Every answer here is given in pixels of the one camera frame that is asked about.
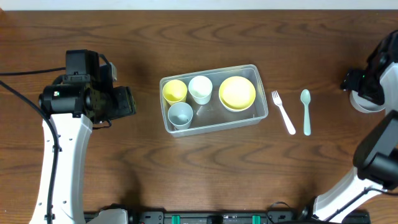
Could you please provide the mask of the white plastic cup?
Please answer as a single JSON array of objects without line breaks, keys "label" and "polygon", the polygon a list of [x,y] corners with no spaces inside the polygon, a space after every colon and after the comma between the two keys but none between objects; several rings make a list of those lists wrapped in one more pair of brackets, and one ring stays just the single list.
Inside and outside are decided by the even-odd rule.
[{"label": "white plastic cup", "polygon": [[213,84],[211,80],[205,76],[196,76],[192,78],[188,84],[188,90],[196,103],[205,105],[211,99]]}]

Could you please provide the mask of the yellow plastic bowl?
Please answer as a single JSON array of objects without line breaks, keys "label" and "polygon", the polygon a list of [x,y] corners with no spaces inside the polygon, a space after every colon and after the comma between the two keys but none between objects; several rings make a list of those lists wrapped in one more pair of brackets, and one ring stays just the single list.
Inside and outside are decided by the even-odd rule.
[{"label": "yellow plastic bowl", "polygon": [[256,89],[252,82],[239,76],[224,80],[218,94],[220,100],[235,109],[243,108],[256,99]]}]

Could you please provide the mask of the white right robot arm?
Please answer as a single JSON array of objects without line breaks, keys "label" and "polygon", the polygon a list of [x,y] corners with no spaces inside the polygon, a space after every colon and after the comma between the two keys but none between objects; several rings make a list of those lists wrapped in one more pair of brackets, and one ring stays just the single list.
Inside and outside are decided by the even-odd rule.
[{"label": "white right robot arm", "polygon": [[366,63],[363,70],[349,70],[340,88],[350,92],[357,110],[376,105],[385,117],[358,145],[353,168],[303,209],[302,220],[341,223],[367,200],[380,194],[396,195],[397,31],[380,41]]}]

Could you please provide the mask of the grey plastic bowl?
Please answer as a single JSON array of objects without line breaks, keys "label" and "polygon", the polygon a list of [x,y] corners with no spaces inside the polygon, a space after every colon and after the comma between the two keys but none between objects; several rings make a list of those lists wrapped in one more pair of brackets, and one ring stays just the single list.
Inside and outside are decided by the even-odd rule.
[{"label": "grey plastic bowl", "polygon": [[349,94],[349,100],[351,105],[362,113],[377,113],[385,109],[382,105],[377,105],[360,97],[356,91],[351,91]]}]

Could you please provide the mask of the grey plastic cup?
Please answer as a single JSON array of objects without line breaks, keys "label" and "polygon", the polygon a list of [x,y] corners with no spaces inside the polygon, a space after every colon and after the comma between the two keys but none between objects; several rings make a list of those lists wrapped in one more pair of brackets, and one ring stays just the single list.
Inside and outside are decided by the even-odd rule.
[{"label": "grey plastic cup", "polygon": [[178,102],[169,108],[167,117],[177,130],[188,129],[193,119],[193,109],[188,103]]}]

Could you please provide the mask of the mint green plastic spoon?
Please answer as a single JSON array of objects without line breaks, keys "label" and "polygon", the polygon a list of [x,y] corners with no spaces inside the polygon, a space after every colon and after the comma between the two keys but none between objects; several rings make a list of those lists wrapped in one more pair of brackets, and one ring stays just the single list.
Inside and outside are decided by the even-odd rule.
[{"label": "mint green plastic spoon", "polygon": [[307,89],[304,89],[301,92],[300,100],[303,103],[304,107],[304,119],[303,119],[303,133],[306,136],[311,135],[311,124],[310,124],[310,113],[309,113],[309,104],[311,102],[310,92]]}]

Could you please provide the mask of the yellow plastic cup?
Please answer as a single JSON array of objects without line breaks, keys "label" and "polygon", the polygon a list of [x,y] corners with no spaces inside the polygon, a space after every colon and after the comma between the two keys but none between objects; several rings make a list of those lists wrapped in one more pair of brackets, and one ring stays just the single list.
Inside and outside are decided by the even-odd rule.
[{"label": "yellow plastic cup", "polygon": [[179,102],[186,102],[188,88],[181,80],[171,80],[162,89],[162,96],[172,106]]}]

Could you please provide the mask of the clear plastic container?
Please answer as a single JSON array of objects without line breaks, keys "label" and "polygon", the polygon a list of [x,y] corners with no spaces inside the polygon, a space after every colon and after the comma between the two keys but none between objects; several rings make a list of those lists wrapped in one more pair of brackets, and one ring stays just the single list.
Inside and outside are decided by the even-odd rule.
[{"label": "clear plastic container", "polygon": [[[159,89],[171,80],[180,80],[186,85],[195,76],[203,75],[208,77],[213,83],[213,92],[210,102],[205,105],[197,104],[191,94],[187,94],[186,103],[193,109],[193,119],[188,129],[178,130],[168,119],[168,110],[170,108],[166,99],[160,95],[161,112],[166,131],[173,137],[184,137],[195,134],[221,131],[231,128],[240,128],[259,123],[269,114],[267,107],[266,94],[262,84],[261,76],[257,67],[253,64],[239,65],[234,67],[217,68],[213,70],[204,70],[200,72],[185,73],[170,77],[164,77],[159,82]],[[227,110],[221,103],[218,91],[221,83],[229,77],[247,78],[255,87],[256,98],[254,103],[242,112],[232,112]]]}]

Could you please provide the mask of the white plastic fork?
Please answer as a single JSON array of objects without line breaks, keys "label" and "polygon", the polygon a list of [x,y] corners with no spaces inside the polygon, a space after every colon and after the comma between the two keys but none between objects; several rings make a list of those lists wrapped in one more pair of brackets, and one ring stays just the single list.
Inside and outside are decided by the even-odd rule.
[{"label": "white plastic fork", "polygon": [[288,130],[288,133],[289,133],[290,135],[294,135],[294,134],[296,133],[296,130],[295,130],[295,128],[294,128],[294,126],[293,126],[293,124],[292,124],[292,122],[291,122],[291,120],[290,120],[288,114],[286,113],[286,111],[285,111],[285,109],[284,109],[284,107],[283,107],[281,97],[279,96],[279,94],[278,94],[277,91],[272,91],[272,92],[271,92],[271,95],[272,95],[272,99],[273,99],[274,104],[275,104],[275,105],[279,108],[279,110],[280,110],[280,113],[281,113],[282,118],[283,118],[283,120],[284,120],[285,126],[286,126],[286,128],[287,128],[287,130]]}]

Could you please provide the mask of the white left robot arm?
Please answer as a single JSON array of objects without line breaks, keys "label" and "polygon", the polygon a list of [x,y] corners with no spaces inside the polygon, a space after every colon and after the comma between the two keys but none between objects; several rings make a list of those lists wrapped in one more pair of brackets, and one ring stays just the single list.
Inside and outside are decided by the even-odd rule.
[{"label": "white left robot arm", "polygon": [[115,87],[116,67],[91,50],[66,52],[66,72],[39,96],[44,114],[44,159],[31,223],[85,223],[86,150],[103,122],[136,113],[127,86]]}]

